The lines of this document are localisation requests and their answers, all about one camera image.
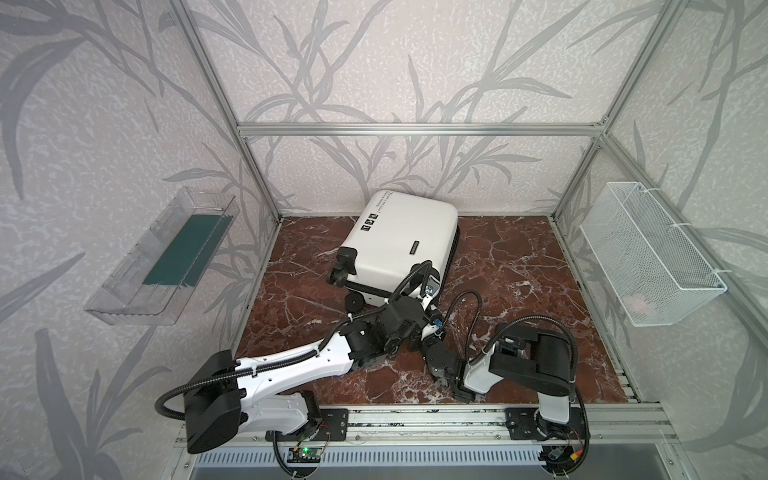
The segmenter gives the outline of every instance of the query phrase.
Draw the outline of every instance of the green mat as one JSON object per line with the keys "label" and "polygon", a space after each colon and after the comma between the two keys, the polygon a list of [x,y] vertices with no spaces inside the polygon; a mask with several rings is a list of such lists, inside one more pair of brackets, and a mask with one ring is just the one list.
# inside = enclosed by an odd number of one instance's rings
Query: green mat
{"label": "green mat", "polygon": [[231,221],[221,215],[190,217],[142,283],[197,286]]}

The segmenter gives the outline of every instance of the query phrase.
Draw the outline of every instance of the black caster wheel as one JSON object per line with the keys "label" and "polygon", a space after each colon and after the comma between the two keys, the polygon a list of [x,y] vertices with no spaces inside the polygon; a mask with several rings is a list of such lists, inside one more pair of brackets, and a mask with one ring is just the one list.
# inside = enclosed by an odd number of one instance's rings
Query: black caster wheel
{"label": "black caster wheel", "polygon": [[359,292],[351,292],[344,298],[344,307],[349,313],[358,313],[366,304],[366,299]]}

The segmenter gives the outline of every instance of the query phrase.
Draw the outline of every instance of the floral wallpaper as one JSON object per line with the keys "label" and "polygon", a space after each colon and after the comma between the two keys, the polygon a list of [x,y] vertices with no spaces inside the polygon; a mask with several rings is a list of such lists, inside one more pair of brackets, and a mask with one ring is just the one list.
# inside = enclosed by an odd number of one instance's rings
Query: floral wallpaper
{"label": "floral wallpaper", "polygon": [[[765,305],[768,2],[688,2],[613,134]],[[578,227],[608,181],[604,152],[558,224],[624,367],[661,401],[703,480],[768,469],[768,353],[723,299],[672,326],[637,328]]]}
{"label": "floral wallpaper", "polygon": [[[189,1],[241,123],[599,121],[661,3]],[[297,214],[360,212],[382,187],[462,212],[549,213],[587,142],[250,138]]]}
{"label": "floral wallpaper", "polygon": [[[0,478],[157,478],[275,225],[163,2],[0,0]],[[240,215],[176,325],[83,310],[181,186]]]}

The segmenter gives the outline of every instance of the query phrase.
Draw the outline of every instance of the suitcase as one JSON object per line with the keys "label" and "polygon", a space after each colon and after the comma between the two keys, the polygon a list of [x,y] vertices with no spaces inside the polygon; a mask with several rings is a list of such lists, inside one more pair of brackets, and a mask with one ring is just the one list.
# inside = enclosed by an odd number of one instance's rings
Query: suitcase
{"label": "suitcase", "polygon": [[[352,313],[362,309],[363,302],[383,305],[411,269],[426,260],[432,261],[430,274],[442,285],[458,236],[458,211],[453,205],[381,190],[339,247],[328,282],[350,290],[346,307]],[[421,281],[422,276],[416,275],[412,285]]]}

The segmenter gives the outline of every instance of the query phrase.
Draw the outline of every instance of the black mounting plate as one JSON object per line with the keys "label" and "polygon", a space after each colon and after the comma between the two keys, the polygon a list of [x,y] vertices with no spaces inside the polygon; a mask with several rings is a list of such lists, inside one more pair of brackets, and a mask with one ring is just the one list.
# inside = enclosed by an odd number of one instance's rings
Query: black mounting plate
{"label": "black mounting plate", "polygon": [[[346,427],[347,420],[349,420],[349,410],[347,409],[324,409],[320,407],[320,413],[323,414],[323,423],[328,426],[330,430],[331,442],[343,442],[346,440]],[[317,432],[311,439],[304,440],[305,442],[325,442],[328,438],[328,430],[325,428],[317,429]],[[266,440],[272,442],[272,432],[266,433]],[[297,434],[290,435],[278,435],[278,442],[298,442],[299,436]]]}
{"label": "black mounting plate", "polygon": [[[534,420],[534,414],[536,410],[538,410],[537,407],[511,407],[504,410],[505,424],[511,440],[538,439],[535,434],[531,433],[535,429],[536,421]],[[571,407],[567,427],[576,430],[579,438],[584,440],[587,435],[587,429],[584,427],[584,417],[581,415],[581,408]]]}

